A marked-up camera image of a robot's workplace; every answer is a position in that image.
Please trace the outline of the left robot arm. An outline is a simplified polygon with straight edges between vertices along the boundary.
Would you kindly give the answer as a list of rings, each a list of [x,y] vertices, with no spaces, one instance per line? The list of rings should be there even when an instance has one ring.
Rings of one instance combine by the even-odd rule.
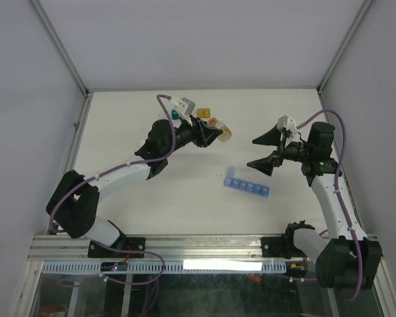
[[[199,118],[182,120],[179,127],[169,120],[157,120],[144,144],[127,162],[90,177],[75,170],[66,172],[46,205],[46,212],[71,238],[85,237],[108,255],[119,256],[128,249],[127,237],[111,221],[97,215],[99,203],[130,184],[160,174],[174,151],[189,143],[208,147],[221,135],[222,129],[215,123]]]

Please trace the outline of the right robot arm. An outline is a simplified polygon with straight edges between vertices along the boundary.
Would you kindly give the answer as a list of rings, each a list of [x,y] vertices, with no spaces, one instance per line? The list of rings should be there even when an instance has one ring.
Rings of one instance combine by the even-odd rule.
[[[262,238],[266,256],[290,259],[306,255],[315,265],[320,287],[362,291],[371,289],[383,255],[379,242],[370,240],[351,214],[352,203],[345,189],[339,163],[331,156],[335,127],[325,122],[311,125],[307,140],[295,141],[299,129],[291,119],[278,123],[252,142],[274,147],[267,157],[251,161],[248,167],[272,175],[284,161],[299,162],[308,186],[315,194],[329,237],[322,238],[305,221],[287,225],[272,240]]]

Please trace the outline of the amber pill bottle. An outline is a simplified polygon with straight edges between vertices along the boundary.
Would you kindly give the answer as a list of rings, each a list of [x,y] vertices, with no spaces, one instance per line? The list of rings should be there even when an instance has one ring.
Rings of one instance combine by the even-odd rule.
[[[222,121],[216,119],[216,118],[210,118],[207,121],[207,126],[210,128],[217,129],[221,131],[221,133],[218,135],[217,139],[220,142],[227,142],[232,138],[232,132],[230,128],[228,128]]]

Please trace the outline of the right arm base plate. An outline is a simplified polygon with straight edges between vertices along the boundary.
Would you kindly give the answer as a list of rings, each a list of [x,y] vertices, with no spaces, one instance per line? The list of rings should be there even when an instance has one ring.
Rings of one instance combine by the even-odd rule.
[[[289,236],[264,236],[261,238],[261,251],[264,258],[303,258],[307,255],[315,261],[319,257],[319,250],[311,245],[308,237],[295,235]]]

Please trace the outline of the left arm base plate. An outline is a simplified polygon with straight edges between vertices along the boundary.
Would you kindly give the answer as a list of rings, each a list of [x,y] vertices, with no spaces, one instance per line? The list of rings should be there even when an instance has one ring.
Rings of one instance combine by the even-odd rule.
[[[129,259],[144,258],[146,248],[145,237],[123,236],[111,246],[91,240],[88,248],[88,258],[93,259]]]

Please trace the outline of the blue weekly pill organizer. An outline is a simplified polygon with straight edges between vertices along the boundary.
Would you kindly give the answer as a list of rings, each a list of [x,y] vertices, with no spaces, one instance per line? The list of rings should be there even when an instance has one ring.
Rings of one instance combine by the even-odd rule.
[[[270,193],[269,186],[258,184],[241,178],[237,178],[235,176],[235,173],[236,173],[235,167],[229,166],[227,168],[226,176],[224,177],[224,182],[223,182],[225,187],[239,190],[241,192],[247,192],[253,195],[258,195],[260,197],[269,196]]]

